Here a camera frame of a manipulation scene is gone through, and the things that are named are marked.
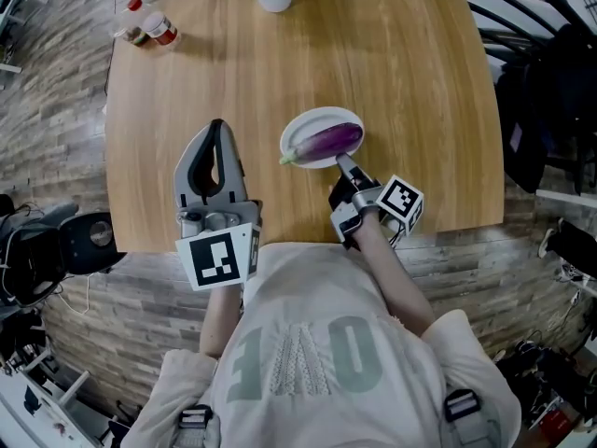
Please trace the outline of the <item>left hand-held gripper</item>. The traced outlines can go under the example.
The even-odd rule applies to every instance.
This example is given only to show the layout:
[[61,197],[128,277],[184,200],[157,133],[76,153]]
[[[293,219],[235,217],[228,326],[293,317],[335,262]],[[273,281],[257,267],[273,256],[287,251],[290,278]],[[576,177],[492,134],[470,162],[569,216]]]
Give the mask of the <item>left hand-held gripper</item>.
[[181,238],[176,251],[195,291],[244,284],[257,272],[261,235],[259,201],[247,201],[244,172],[234,135],[213,119],[189,142],[174,170]]

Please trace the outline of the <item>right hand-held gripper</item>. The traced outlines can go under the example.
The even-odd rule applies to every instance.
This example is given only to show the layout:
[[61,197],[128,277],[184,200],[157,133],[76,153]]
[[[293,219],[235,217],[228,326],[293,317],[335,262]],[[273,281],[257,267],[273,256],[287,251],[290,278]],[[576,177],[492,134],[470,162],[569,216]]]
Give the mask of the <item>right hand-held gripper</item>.
[[347,153],[337,155],[336,163],[340,178],[330,191],[328,203],[332,226],[345,248],[358,248],[354,232],[367,213],[377,214],[392,247],[414,230],[423,214],[420,191],[396,175],[383,186]]

